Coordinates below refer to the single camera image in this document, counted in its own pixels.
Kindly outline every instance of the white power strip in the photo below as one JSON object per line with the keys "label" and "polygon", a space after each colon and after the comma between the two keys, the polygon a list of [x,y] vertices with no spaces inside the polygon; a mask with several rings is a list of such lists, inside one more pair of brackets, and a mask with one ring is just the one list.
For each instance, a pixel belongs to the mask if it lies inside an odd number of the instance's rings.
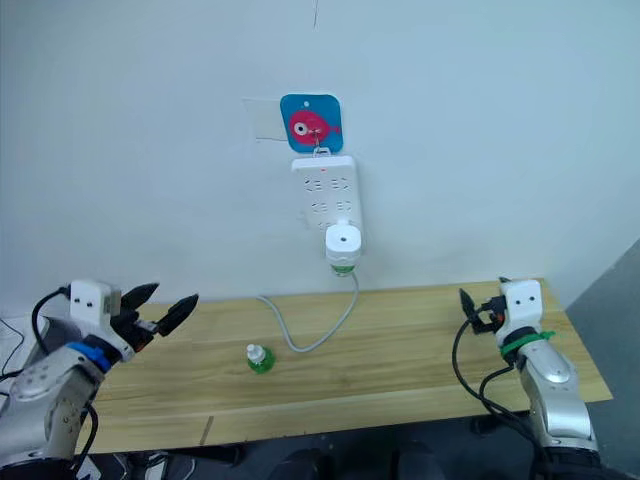
{"label": "white power strip", "polygon": [[298,158],[291,171],[300,186],[302,207],[311,228],[324,232],[347,223],[362,232],[356,164],[349,155]]}

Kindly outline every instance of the small bottle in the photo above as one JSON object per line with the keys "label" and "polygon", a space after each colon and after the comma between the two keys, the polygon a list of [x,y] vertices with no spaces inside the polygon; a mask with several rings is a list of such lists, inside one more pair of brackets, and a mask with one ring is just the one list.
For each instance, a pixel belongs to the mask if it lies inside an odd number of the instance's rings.
{"label": "small bottle", "polygon": [[267,373],[276,363],[276,357],[267,347],[252,343],[247,345],[247,363],[257,374]]}

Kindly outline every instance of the black cable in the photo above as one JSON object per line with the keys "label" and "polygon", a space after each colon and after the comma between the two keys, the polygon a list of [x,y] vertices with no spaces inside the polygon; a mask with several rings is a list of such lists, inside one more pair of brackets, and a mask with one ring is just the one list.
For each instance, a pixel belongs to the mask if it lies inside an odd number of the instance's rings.
{"label": "black cable", "polygon": [[33,307],[33,312],[31,312],[31,329],[33,330],[33,336],[36,337],[36,342],[40,347],[40,350],[42,350],[42,353],[44,353],[45,355],[49,355],[49,353],[51,352],[49,351],[49,348],[47,348],[47,346],[44,344],[44,340],[42,339],[42,336],[38,331],[38,313],[40,312],[40,309],[43,307],[43,305],[53,297],[67,294],[68,291],[69,287],[60,287],[55,292],[51,292],[50,294],[42,297],[42,299],[40,299],[40,301],[36,303],[36,306]]}
{"label": "black cable", "polygon": [[85,458],[87,458],[87,455],[89,454],[89,449],[91,448],[91,445],[93,445],[93,441],[96,439],[96,434],[98,433],[98,413],[91,405],[87,405],[87,412],[89,412],[89,416],[91,417],[91,432],[89,432],[87,443],[84,444],[80,455],[78,455],[78,461],[71,468],[74,473],[78,473],[78,470],[80,470]]}
{"label": "black cable", "polygon": [[[475,313],[479,314],[480,312],[482,312],[482,309],[477,310]],[[538,442],[538,440],[536,439],[529,425],[527,425],[521,418],[515,415],[511,410],[507,409],[506,407],[500,405],[499,403],[496,403],[488,399],[486,396],[484,396],[484,389],[482,390],[482,395],[476,392],[475,390],[473,390],[471,386],[469,386],[467,381],[464,379],[464,377],[462,376],[462,373],[460,372],[460,367],[458,366],[458,346],[460,345],[460,339],[462,338],[462,334],[465,332],[465,330],[470,324],[471,324],[471,321],[467,318],[458,329],[458,332],[456,333],[455,339],[453,341],[453,348],[451,350],[451,364],[453,366],[453,372],[455,373],[456,378],[471,396],[473,396],[474,398],[482,402],[482,404],[489,411],[489,413],[491,413],[501,423],[505,424],[512,430],[515,430],[521,436],[523,436],[525,439],[531,442],[531,444],[534,446],[536,450],[536,454],[540,454],[544,457],[545,451],[540,445],[540,442]],[[511,371],[512,369],[513,369],[513,366],[510,366],[510,367],[506,367],[506,369],[501,369],[501,370],[498,370],[497,372],[493,372],[492,374],[488,375],[483,380],[484,387],[486,388],[486,384],[489,381],[491,381],[493,378],[497,377],[498,375],[502,375],[507,371]]]}
{"label": "black cable", "polygon": [[7,327],[12,332],[14,332],[16,335],[20,336],[20,341],[18,342],[18,344],[15,347],[13,347],[13,350],[11,350],[11,353],[9,354],[7,359],[5,360],[4,365],[2,365],[2,375],[4,375],[4,370],[5,370],[5,368],[7,368],[7,365],[9,364],[9,360],[11,360],[11,357],[13,357],[13,354],[16,353],[16,351],[24,343],[24,335],[22,334],[21,331],[16,330],[15,328],[13,328],[11,325],[9,325],[7,322],[5,322],[2,318],[0,318],[0,322],[2,322],[5,327]]}
{"label": "black cable", "polygon": [[5,373],[0,375],[0,382],[4,382],[7,378],[17,377],[22,373],[22,370],[14,370],[13,372]]}

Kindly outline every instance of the sticker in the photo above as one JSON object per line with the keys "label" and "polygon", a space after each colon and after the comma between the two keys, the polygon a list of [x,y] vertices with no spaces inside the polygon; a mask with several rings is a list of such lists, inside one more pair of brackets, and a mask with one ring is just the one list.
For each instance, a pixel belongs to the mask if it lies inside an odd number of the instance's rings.
{"label": "sticker", "polygon": [[289,145],[298,153],[313,153],[316,147],[331,153],[342,150],[340,103],[332,95],[285,95],[280,100]]}

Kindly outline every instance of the wire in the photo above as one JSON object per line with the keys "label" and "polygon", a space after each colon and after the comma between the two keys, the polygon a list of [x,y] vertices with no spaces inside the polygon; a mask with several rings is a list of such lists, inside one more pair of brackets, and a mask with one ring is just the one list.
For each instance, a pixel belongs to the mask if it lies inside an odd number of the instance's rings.
{"label": "wire", "polygon": [[271,308],[271,310],[273,310],[273,313],[276,315],[276,319],[280,324],[280,328],[282,329],[284,339],[287,341],[289,348],[294,352],[306,353],[306,352],[310,352],[311,350],[315,350],[324,342],[326,342],[334,333],[336,333],[336,331],[342,326],[344,321],[347,318],[349,318],[349,315],[351,315],[351,312],[353,311],[353,307],[356,306],[356,302],[358,301],[358,297],[360,295],[360,284],[358,283],[358,277],[356,277],[356,274],[354,272],[351,272],[349,276],[353,279],[353,286],[354,286],[351,303],[349,304],[347,309],[344,311],[344,313],[342,314],[338,322],[334,325],[334,327],[331,330],[329,330],[327,333],[325,333],[320,340],[318,340],[315,343],[312,343],[308,347],[298,347],[293,343],[291,334],[289,333],[289,329],[287,328],[287,325],[284,323],[284,319],[282,318],[282,313],[280,313],[280,310],[278,309],[278,307],[276,307],[271,300],[263,296],[256,297],[256,299],[260,300],[263,303],[266,303]]}
{"label": "wire", "polygon": [[42,339],[40,331],[38,330],[38,313],[45,303],[47,303],[53,297],[62,295],[67,291],[68,287],[60,287],[55,292],[51,292],[50,294],[45,295],[40,299],[38,303],[36,303],[36,306],[33,307],[33,312],[31,312],[31,329],[33,330],[33,336],[36,338],[36,342],[40,347],[40,350],[42,350],[42,353],[44,353],[45,355],[49,355],[49,353],[51,352],[49,351],[49,348],[44,344],[44,340]]}
{"label": "wire", "polygon": [[13,354],[16,353],[16,351],[18,351],[18,349],[24,343],[24,335],[22,334],[21,331],[16,330],[11,325],[9,325],[7,322],[5,322],[4,319],[0,318],[0,322],[2,322],[5,325],[5,327],[7,327],[12,332],[14,332],[16,335],[20,336],[20,341],[18,342],[18,344],[15,347],[13,347],[13,350],[11,350],[11,353],[9,354],[7,359],[5,360],[4,365],[2,365],[2,375],[4,375],[4,370],[5,370],[5,368],[7,368],[7,365],[9,364],[9,360],[11,360],[11,357],[13,357]]}
{"label": "wire", "polygon": [[4,382],[7,378],[17,377],[22,373],[22,370],[14,370],[13,372],[5,373],[0,375],[0,382]]}
{"label": "wire", "polygon": [[78,455],[78,461],[71,468],[74,473],[78,473],[78,470],[80,470],[80,467],[84,463],[84,459],[87,458],[87,455],[89,454],[89,449],[91,448],[91,445],[93,445],[93,441],[96,439],[96,434],[98,433],[98,413],[91,405],[87,405],[87,412],[89,412],[89,416],[91,417],[91,432],[89,432],[87,443],[84,444],[80,455]]}
{"label": "wire", "polygon": [[191,457],[191,468],[189,469],[187,474],[184,477],[182,477],[182,480],[189,480],[189,478],[191,478],[191,475],[193,475],[193,472],[195,470],[196,470],[196,459]]}
{"label": "wire", "polygon": [[[476,310],[475,314],[479,314],[480,312],[482,312],[482,309]],[[453,348],[451,349],[451,364],[453,366],[453,372],[455,373],[456,378],[471,396],[473,396],[474,398],[482,402],[484,407],[489,411],[489,413],[491,413],[491,415],[493,415],[501,423],[505,424],[506,426],[508,426],[512,430],[515,430],[521,436],[526,438],[529,442],[532,443],[532,445],[536,450],[536,453],[539,453],[543,457],[546,457],[546,452],[540,445],[540,442],[536,439],[529,425],[527,425],[521,418],[515,415],[511,410],[500,405],[499,403],[496,403],[488,399],[484,395],[484,389],[486,388],[487,383],[490,382],[492,379],[496,378],[497,376],[513,370],[512,365],[510,365],[509,367],[503,368],[501,370],[498,370],[496,372],[493,372],[489,374],[487,377],[485,377],[480,386],[481,393],[478,393],[475,390],[473,390],[469,386],[467,381],[464,379],[464,377],[462,376],[462,373],[460,372],[460,368],[458,366],[458,346],[460,344],[460,339],[462,338],[462,334],[465,332],[465,330],[470,324],[471,324],[471,321],[467,318],[458,329],[458,333],[456,333],[455,339],[453,341]]]}

